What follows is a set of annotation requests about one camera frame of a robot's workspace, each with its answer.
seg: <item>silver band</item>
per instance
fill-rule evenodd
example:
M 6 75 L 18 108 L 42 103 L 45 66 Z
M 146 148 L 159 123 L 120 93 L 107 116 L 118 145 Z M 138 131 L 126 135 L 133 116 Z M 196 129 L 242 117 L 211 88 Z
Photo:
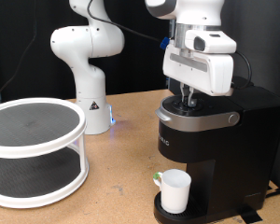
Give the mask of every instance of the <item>silver band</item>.
M 220 26 L 204 26 L 204 25 L 186 25 L 177 24 L 175 30 L 175 47 L 179 49 L 186 49 L 185 37 L 188 30 L 200 30 L 200 31 L 220 31 Z
M 169 112 L 162 106 L 163 101 L 167 98 L 161 101 L 161 106 L 156 110 L 156 114 L 164 125 L 181 132 L 196 133 L 207 130 L 231 127 L 236 125 L 240 120 L 240 115 L 237 112 L 203 117 L 179 116 Z

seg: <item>coffee machine logo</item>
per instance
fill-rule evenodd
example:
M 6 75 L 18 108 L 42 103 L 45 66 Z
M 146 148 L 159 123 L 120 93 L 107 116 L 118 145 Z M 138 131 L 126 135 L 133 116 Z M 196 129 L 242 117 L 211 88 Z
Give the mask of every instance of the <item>coffee machine logo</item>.
M 169 142 L 166 141 L 166 139 L 164 139 L 160 134 L 159 134 L 159 138 L 166 146 L 169 146 Z

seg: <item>white turntable organizer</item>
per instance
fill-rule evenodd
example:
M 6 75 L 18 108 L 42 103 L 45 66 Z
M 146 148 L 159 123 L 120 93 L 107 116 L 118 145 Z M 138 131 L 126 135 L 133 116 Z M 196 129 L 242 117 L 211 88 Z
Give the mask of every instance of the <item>white turntable organizer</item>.
M 30 98 L 0 105 L 0 205 L 55 203 L 85 181 L 86 120 L 77 105 Z

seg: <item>black coffee machine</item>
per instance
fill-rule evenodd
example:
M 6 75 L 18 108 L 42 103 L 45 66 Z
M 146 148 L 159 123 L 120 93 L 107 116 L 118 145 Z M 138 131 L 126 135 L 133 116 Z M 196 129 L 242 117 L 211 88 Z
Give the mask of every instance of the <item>black coffee machine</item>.
M 156 111 L 159 151 L 187 164 L 192 182 L 182 214 L 161 208 L 162 224 L 202 224 L 241 215 L 263 206 L 280 141 L 280 97 L 260 87 L 234 91 L 230 97 L 194 93 L 194 108 L 170 96 Z

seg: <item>coffee maker drip tray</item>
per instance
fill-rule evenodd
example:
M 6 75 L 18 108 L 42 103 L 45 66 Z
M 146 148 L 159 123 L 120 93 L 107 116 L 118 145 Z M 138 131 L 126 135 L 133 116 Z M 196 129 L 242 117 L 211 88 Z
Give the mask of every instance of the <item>coffee maker drip tray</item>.
M 191 196 L 189 196 L 185 212 L 180 214 L 166 212 L 161 207 L 161 193 L 158 193 L 155 197 L 154 215 L 161 224 L 201 224 L 204 223 L 206 219 L 206 212 L 202 210 Z

